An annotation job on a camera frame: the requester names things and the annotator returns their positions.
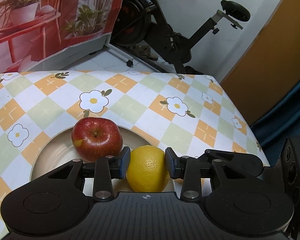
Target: exercise bike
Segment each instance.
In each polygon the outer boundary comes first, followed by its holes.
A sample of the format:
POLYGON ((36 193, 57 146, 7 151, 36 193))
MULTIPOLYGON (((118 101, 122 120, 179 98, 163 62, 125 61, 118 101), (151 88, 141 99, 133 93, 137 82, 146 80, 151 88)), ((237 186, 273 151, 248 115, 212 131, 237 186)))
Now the exercise bike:
MULTIPOLYGON (((221 6, 225 13, 217 10, 216 14, 190 38, 186 38, 173 31, 157 0, 123 0, 110 42, 132 53, 129 47, 144 40, 161 58, 173 64, 177 73, 186 74, 183 64, 191 60, 191 48, 209 31, 212 30, 213 34, 217 34, 219 29, 215 26, 222 18, 230 21, 235 29, 243 27, 234 19, 242 22, 250 19, 250 12, 236 2, 222 0, 221 6), (154 17, 155 23, 151 21, 151 16, 154 17)), ((149 60, 144 58, 142 60, 159 71, 164 71, 158 65, 151 64, 149 60)), ((132 62, 128 61, 127 65, 132 66, 132 62)))

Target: table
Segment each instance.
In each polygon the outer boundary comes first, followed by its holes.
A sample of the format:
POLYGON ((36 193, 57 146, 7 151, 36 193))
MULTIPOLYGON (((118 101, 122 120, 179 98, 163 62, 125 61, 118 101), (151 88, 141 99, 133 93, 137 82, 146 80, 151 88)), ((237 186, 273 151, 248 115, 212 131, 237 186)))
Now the table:
MULTIPOLYGON (((87 112, 132 129, 178 156, 206 149, 268 161, 249 126, 212 76, 126 71, 0 74, 0 204, 29 181, 41 148, 87 112)), ((0 239, 7 230, 0 216, 0 239)))

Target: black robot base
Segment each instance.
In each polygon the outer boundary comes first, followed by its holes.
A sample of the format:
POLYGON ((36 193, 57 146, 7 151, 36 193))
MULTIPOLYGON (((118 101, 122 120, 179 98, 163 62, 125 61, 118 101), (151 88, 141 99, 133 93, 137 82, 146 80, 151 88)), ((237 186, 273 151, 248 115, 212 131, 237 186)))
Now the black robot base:
POLYGON ((254 155, 206 150, 199 158, 165 152, 170 177, 184 179, 175 192, 119 192, 130 149, 95 163, 74 159, 9 193, 1 215, 8 239, 288 239, 283 231, 294 212, 284 192, 257 178, 264 167, 254 155), (83 194, 94 178, 93 196, 83 194), (212 193, 202 197, 200 178, 212 193))

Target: red apple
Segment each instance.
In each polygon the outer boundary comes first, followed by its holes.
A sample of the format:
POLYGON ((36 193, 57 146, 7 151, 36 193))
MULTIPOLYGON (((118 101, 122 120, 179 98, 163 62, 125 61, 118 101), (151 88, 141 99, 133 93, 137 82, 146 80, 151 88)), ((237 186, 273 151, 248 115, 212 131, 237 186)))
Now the red apple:
POLYGON ((72 143, 86 162, 107 155, 117 156, 122 149, 122 136, 118 126, 109 119, 86 117, 73 127, 72 143))

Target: beige plate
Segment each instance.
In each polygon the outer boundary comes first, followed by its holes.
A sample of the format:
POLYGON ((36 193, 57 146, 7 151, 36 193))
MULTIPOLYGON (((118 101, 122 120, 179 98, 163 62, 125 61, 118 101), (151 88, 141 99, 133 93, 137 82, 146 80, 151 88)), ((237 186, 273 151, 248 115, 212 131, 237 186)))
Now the beige plate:
MULTIPOLYGON (((123 138, 123 146, 129 146, 131 150, 143 145, 151 145, 150 142, 130 129, 119 126, 119 130, 123 138)), ((32 166, 30 181, 70 160, 80 158, 72 144, 71 132, 72 127, 58 133, 42 148, 32 166)), ((113 179, 112 185, 115 195, 118 191, 133 191, 126 179, 113 179)), ((92 196, 92 188, 93 179, 86 179, 83 193, 87 196, 92 196)), ((174 191, 172 179, 170 179, 164 191, 174 191)))

